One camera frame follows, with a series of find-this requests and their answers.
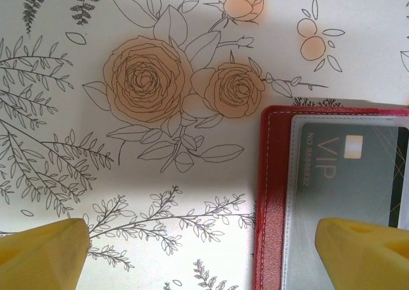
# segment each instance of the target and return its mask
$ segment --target white paper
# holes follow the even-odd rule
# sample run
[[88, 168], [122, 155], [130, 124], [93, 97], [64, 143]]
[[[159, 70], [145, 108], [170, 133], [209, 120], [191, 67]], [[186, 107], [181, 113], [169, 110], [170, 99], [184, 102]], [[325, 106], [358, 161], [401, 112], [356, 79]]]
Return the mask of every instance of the white paper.
[[261, 111], [405, 105], [408, 1], [0, 0], [0, 234], [72, 208], [78, 289], [250, 289]]

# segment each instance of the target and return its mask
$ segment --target red leather wallet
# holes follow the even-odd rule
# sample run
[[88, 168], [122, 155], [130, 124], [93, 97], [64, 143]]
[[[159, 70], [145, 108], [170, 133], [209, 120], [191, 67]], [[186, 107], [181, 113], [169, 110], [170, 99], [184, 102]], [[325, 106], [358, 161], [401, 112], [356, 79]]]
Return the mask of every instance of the red leather wallet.
[[280, 290], [291, 120], [297, 114], [409, 116], [409, 109], [271, 106], [261, 115], [253, 290]]

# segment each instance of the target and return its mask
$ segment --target yellow object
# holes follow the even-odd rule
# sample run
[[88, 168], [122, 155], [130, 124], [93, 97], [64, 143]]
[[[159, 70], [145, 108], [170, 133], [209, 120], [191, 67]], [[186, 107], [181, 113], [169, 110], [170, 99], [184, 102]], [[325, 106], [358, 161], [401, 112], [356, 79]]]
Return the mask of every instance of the yellow object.
[[74, 290], [88, 248], [81, 218], [0, 238], [0, 289]]
[[409, 231], [325, 218], [315, 245], [336, 290], [409, 289]]

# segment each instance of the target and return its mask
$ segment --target card chip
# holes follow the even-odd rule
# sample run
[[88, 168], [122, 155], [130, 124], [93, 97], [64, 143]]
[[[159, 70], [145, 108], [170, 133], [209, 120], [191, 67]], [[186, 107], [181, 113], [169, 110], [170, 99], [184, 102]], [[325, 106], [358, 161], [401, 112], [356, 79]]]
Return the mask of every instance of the card chip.
[[347, 135], [345, 138], [345, 159], [361, 159], [362, 144], [364, 136], [362, 135]]

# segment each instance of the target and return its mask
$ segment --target peach colored rose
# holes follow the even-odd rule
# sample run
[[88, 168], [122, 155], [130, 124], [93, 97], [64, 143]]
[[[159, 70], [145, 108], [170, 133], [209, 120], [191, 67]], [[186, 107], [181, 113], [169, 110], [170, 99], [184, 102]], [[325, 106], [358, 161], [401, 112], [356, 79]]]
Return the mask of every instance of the peach colored rose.
[[166, 42], [138, 36], [112, 52], [104, 66], [112, 113], [131, 124], [157, 128], [181, 109], [193, 69], [186, 55]]
[[264, 0], [226, 0], [224, 11], [233, 20], [248, 22], [263, 11]]
[[203, 68], [192, 76], [194, 91], [206, 106], [227, 118], [249, 116], [261, 101], [265, 86], [251, 67], [224, 63], [217, 70]]

